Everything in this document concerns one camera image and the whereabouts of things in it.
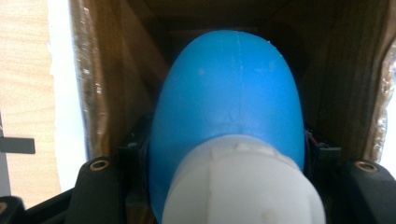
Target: metal ring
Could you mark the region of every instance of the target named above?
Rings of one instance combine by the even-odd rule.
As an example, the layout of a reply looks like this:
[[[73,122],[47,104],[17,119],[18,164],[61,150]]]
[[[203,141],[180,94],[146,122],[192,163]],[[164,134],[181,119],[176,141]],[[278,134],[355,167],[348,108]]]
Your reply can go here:
[[[94,161],[90,165],[90,170],[100,171],[100,170],[106,169],[109,164],[110,164],[110,162],[105,161],[105,160]]]
[[[7,209],[7,203],[0,203],[0,215]]]
[[[368,173],[378,172],[378,167],[367,161],[355,161],[355,166]]]

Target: white cap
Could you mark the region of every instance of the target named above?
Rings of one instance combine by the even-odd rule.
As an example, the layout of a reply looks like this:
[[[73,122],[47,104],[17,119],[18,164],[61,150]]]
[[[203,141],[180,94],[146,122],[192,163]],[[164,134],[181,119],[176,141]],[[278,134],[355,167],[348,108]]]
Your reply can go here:
[[[178,166],[163,224],[325,223],[322,202],[290,158],[263,141],[226,135]]]

